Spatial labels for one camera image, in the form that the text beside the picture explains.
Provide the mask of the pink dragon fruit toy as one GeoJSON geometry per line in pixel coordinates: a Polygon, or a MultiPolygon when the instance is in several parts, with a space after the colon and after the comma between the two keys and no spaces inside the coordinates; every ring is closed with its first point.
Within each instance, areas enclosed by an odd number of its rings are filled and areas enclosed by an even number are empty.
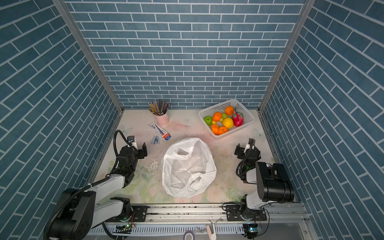
{"type": "Polygon", "coordinates": [[[242,114],[234,112],[233,113],[233,122],[235,127],[240,127],[244,124],[244,117],[242,114]]]}

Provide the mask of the yellow mango toy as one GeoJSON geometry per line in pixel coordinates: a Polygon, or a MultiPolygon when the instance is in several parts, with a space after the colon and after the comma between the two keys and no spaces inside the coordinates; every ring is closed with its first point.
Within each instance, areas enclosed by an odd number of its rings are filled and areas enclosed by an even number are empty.
{"type": "Polygon", "coordinates": [[[227,129],[231,129],[234,126],[234,121],[233,121],[233,119],[227,117],[227,118],[223,119],[222,124],[227,129]]]}

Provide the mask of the orange persimmon toy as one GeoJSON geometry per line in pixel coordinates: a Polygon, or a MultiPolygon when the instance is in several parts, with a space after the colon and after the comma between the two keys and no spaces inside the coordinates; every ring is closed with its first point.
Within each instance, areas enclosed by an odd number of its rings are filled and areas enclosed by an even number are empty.
{"type": "Polygon", "coordinates": [[[219,122],[222,118],[222,113],[220,112],[215,112],[213,117],[212,117],[212,120],[213,122],[219,122]]]}
{"type": "Polygon", "coordinates": [[[211,131],[214,135],[218,136],[219,135],[219,126],[216,124],[211,125],[211,131]]]}

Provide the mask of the green pear toy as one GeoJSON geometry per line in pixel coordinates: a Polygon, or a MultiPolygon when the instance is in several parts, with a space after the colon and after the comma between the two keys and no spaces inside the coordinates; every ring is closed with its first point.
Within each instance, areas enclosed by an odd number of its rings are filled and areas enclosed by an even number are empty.
{"type": "Polygon", "coordinates": [[[224,119],[226,119],[228,117],[227,114],[225,113],[222,113],[222,117],[220,118],[220,122],[222,122],[224,119]]]}

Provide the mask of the white plastic bag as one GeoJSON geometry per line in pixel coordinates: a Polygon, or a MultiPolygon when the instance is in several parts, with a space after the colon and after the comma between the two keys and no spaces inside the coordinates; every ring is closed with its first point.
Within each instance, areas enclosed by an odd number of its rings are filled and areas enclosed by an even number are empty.
{"type": "Polygon", "coordinates": [[[162,186],[174,198],[192,198],[207,190],[217,168],[209,146],[199,138],[172,144],[163,161],[162,186]]]}

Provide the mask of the round orange toy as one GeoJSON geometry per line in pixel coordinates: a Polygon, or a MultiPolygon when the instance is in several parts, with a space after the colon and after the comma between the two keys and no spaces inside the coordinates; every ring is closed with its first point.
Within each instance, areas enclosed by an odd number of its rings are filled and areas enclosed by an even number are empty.
{"type": "Polygon", "coordinates": [[[225,126],[219,127],[219,129],[218,129],[218,135],[222,135],[222,134],[225,134],[227,132],[228,132],[228,128],[226,128],[225,126]]]}

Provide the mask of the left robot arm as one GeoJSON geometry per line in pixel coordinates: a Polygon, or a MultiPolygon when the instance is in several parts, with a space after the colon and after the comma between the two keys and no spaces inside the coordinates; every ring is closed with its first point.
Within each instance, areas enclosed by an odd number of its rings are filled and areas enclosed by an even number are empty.
{"type": "Polygon", "coordinates": [[[135,145],[124,146],[117,155],[118,167],[102,180],[88,184],[82,189],[65,190],[50,216],[44,239],[82,240],[88,232],[106,221],[116,221],[131,227],[136,215],[128,198],[113,197],[102,203],[111,193],[123,189],[133,179],[139,159],[147,157],[147,146],[136,149],[135,145]]]}

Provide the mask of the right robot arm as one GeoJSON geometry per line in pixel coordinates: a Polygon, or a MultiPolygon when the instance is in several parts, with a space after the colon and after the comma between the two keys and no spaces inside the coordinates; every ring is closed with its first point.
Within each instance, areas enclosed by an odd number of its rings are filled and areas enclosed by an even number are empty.
{"type": "Polygon", "coordinates": [[[271,204],[293,202],[293,185],[284,165],[261,161],[261,151],[255,146],[255,139],[249,139],[243,148],[236,146],[235,155],[241,161],[236,175],[245,184],[257,186],[257,191],[244,195],[240,203],[241,213],[252,213],[271,204]]]}

